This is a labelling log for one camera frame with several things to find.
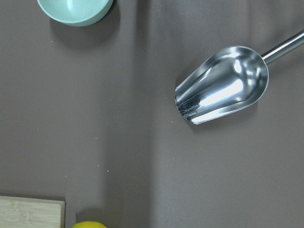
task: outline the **metal handle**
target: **metal handle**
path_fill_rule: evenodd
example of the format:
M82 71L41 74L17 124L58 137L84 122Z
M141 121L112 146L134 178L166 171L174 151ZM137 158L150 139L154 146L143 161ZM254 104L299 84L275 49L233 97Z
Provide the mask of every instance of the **metal handle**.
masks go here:
M302 44L304 44L304 30L264 53L262 59L268 65Z

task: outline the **light blue bowl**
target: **light blue bowl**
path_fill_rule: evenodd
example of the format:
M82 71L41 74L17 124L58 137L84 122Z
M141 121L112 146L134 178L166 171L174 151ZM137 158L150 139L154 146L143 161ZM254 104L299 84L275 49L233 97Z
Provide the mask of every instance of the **light blue bowl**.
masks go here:
M113 0L37 0L42 10L63 24L92 25L109 11Z

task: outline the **stainless steel scoop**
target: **stainless steel scoop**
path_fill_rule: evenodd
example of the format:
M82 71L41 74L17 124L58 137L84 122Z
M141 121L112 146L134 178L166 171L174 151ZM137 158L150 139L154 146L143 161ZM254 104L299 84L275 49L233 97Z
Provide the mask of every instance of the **stainless steel scoop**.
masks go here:
M179 112L200 124L252 105L267 88L267 64L303 43L304 30L263 55L243 46L220 50L176 87Z

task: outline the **wooden block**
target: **wooden block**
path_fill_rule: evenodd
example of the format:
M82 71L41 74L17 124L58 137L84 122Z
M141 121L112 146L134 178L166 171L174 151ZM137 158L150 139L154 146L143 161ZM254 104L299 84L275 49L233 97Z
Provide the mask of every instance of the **wooden block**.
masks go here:
M64 228L63 201L0 196L0 228Z

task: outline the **yellow lemon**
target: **yellow lemon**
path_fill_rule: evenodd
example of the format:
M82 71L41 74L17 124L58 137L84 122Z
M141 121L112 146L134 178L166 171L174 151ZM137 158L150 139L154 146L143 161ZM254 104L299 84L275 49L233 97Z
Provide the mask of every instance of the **yellow lemon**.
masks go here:
M72 228L106 228L105 225L100 222L80 222L74 225Z

